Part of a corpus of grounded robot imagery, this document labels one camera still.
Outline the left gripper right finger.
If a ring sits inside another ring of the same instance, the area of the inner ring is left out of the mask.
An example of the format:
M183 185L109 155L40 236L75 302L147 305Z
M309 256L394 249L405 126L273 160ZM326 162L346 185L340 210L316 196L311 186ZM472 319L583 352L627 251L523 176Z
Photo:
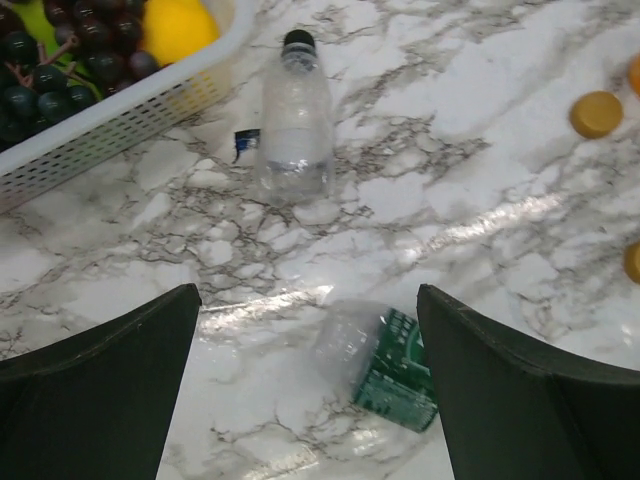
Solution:
M639 373L423 284L417 313L457 479L636 479Z

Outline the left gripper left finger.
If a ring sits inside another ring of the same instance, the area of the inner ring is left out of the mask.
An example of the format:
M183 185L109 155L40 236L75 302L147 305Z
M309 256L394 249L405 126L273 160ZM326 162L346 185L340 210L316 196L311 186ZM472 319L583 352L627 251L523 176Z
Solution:
M183 284L2 361L2 478L155 478L200 306Z

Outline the clear bottle green label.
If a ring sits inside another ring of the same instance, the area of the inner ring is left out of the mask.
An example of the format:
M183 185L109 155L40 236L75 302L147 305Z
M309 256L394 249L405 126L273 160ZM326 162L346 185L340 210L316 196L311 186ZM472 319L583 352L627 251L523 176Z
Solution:
M438 414L418 321L382 303L338 300L313 346L320 374L352 404L416 433Z

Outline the gold bottle cap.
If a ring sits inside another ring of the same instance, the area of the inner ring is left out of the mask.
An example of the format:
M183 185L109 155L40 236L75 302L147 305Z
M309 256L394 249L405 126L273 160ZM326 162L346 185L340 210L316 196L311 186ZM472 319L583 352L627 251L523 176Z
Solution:
M626 247L623 255L623 269L631 281L640 283L640 242Z
M569 122L573 129L587 139L598 139L612 133L622 122L620 100L606 91L593 91L580 97L571 107Z

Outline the clear bottle black cap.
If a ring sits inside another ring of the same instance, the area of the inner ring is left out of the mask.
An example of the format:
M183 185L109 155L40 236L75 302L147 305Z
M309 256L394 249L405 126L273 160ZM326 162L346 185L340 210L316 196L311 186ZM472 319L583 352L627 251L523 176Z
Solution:
M234 134L235 159L255 153L261 197L275 205L329 195L335 174L333 103L318 49L282 46L267 64L260 126Z

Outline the small black bottle cap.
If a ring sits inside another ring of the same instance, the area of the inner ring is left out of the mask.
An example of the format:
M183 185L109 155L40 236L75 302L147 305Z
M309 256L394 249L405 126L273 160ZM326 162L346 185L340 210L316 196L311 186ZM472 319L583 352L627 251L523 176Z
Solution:
M291 30L284 37L284 47L297 44L306 45L312 49L315 49L314 37L308 31L303 29Z

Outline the orange juice bottle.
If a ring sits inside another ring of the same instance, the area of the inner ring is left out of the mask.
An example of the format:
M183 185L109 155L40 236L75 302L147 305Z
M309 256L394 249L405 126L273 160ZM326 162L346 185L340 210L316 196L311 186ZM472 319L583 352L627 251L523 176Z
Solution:
M630 60L627 79L631 90L640 97L640 54Z

